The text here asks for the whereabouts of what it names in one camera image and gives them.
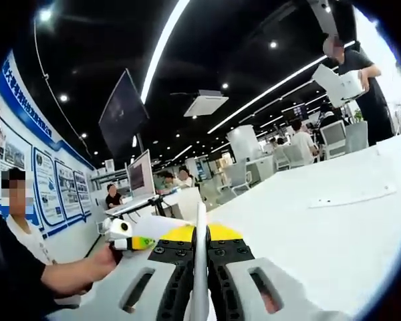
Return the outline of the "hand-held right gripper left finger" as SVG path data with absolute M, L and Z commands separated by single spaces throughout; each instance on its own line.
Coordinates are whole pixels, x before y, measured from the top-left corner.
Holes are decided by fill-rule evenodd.
M 125 251 L 116 269 L 98 282 L 92 298 L 49 320 L 196 320 L 197 230 L 183 225 L 150 250 Z

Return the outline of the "person's left hand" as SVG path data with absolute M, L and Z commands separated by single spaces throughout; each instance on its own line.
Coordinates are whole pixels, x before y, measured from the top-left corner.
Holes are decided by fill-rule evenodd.
M 87 283 L 100 281 L 116 268 L 118 262 L 113 250 L 105 244 L 93 256 L 83 259 L 83 277 Z

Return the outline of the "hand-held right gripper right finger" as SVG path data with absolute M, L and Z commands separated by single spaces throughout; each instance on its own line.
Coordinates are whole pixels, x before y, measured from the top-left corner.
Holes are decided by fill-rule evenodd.
M 349 320 L 307 299 L 303 285 L 265 257 L 255 257 L 240 233 L 207 225 L 208 287 L 217 320 Z

